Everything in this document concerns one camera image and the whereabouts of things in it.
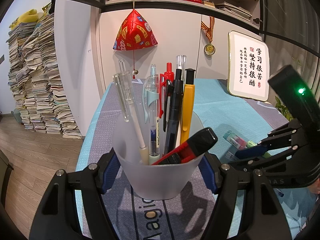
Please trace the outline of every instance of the yellow pen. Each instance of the yellow pen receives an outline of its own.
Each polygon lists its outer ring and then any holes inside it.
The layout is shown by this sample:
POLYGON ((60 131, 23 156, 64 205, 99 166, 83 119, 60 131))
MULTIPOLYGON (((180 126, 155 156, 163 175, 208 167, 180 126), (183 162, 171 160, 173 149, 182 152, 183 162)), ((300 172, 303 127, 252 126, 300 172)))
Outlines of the yellow pen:
POLYGON ((195 70, 187 68, 186 84, 184 85, 183 102, 182 102, 182 125, 180 144, 189 138, 193 103, 195 100, 195 85, 193 84, 195 70))

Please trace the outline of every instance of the red pen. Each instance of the red pen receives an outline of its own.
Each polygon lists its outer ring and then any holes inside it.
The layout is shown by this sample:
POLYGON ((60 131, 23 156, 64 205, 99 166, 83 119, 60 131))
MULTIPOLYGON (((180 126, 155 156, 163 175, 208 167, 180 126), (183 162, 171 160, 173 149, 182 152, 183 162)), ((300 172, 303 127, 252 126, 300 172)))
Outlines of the red pen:
POLYGON ((210 127, 203 128, 152 165, 187 163, 209 151, 217 141, 218 137, 210 127))
POLYGON ((166 89, 167 86, 167 81, 170 80, 171 82, 173 82, 174 80, 174 73, 172 72, 172 63, 168 62, 167 63, 167 71, 164 74, 160 74, 160 109, 159 109, 159 118, 162 117, 163 115, 163 104, 164 104, 164 95, 166 94, 166 92, 164 91, 164 93, 162 93, 163 90, 166 89))

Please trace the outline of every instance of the light blue pen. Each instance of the light blue pen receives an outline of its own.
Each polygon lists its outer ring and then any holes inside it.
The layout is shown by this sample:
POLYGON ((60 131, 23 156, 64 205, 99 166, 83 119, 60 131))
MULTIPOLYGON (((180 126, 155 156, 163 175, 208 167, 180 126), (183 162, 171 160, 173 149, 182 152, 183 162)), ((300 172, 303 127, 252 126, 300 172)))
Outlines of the light blue pen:
POLYGON ((145 123, 149 118, 150 143, 149 164, 153 164, 160 158, 159 154, 159 75, 156 74, 156 65, 151 65, 150 76, 146 79, 142 91, 142 104, 144 109, 145 123))

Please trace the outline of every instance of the wooden floor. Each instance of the wooden floor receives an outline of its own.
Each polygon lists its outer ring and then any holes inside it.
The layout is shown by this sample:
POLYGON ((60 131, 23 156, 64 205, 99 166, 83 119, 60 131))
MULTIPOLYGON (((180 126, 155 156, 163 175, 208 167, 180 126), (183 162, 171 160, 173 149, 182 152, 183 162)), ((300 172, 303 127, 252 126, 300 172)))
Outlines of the wooden floor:
POLYGON ((13 117, 0 121, 0 149, 13 164, 5 210, 28 238, 37 207, 56 170, 73 172, 81 139, 24 129, 13 117))

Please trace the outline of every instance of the medal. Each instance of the medal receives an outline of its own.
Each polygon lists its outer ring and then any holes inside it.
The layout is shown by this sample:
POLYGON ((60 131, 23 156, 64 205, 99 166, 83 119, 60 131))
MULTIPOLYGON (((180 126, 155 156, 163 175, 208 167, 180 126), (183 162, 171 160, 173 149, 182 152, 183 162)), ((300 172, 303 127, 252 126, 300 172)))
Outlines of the medal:
POLYGON ((208 37, 209 43, 204 46, 204 53, 207 55, 213 55, 216 52, 216 48, 211 44, 213 39, 213 26, 214 26, 214 18, 210 16, 210 27, 201 22, 201 29, 205 31, 205 35, 208 37))
POLYGON ((207 44, 204 46, 204 53, 207 55, 213 55, 216 52, 216 48, 211 44, 207 44))

